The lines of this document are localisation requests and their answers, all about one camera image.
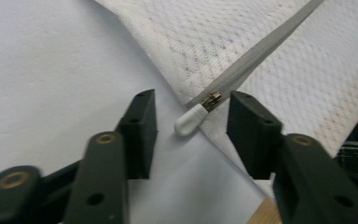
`white table surface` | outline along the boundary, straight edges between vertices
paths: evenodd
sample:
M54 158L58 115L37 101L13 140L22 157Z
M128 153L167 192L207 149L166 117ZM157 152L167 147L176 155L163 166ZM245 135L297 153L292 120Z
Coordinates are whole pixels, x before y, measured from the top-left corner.
M174 135L185 110L116 15L91 0L0 1L0 171L79 160L149 89L158 140L151 179L129 184L131 223L245 223L263 194L203 133Z

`metal zipper slider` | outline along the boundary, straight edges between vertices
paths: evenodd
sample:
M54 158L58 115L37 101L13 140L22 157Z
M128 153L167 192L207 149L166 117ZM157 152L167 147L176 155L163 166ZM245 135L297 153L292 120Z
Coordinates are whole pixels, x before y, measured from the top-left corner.
M187 136L193 133L221 99L222 94L219 91L213 91L203 100L202 104L196 104L189 109L182 117L176 120L174 124L176 134Z

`brass screw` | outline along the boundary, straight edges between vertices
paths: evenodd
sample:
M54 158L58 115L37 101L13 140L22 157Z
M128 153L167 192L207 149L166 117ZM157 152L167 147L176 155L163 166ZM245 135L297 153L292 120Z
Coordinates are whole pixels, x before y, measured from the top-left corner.
M313 144L312 139L310 139L310 138L308 138L306 136L296 135L292 139L297 144L300 144L300 145L306 146L306 147L312 146L312 144Z
M10 178L13 177L17 177L18 179L15 181L10 181ZM25 183L29 177L30 174L24 171L18 171L5 175L4 177L2 177L2 179L0 179L0 189L16 188L17 186L20 186L21 184Z
M109 143L112 143L116 140L116 137L110 133L107 133L107 134L103 134L101 136L99 136L97 138L97 143L98 144L109 144Z

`white surface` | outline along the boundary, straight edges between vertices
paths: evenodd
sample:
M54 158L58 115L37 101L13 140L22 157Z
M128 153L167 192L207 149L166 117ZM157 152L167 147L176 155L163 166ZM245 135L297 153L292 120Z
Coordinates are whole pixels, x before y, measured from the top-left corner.
M97 0L133 33L183 104L310 0ZM358 1L325 0L239 88L334 157L358 121ZM227 102L201 129L244 167Z
M0 1L0 171L80 159L148 89L158 141L151 179L130 182L131 223L244 223L262 195L202 133L173 134L184 109L116 16L86 0Z

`screw hole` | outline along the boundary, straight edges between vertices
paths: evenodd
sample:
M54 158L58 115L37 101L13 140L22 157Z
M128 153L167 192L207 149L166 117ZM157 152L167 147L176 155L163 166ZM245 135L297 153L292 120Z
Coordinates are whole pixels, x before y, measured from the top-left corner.
M103 134L97 138L97 143L99 144L109 144L115 141L115 136L112 134Z
M103 201L103 195L101 193L95 193L87 199L89 205L97 205Z
M138 123L139 120L138 119L130 119L130 123Z
M336 199L336 201L338 203L340 203L341 205L343 205L345 207L353 207L353 202L345 196L338 195L338 196L335 196L334 199Z

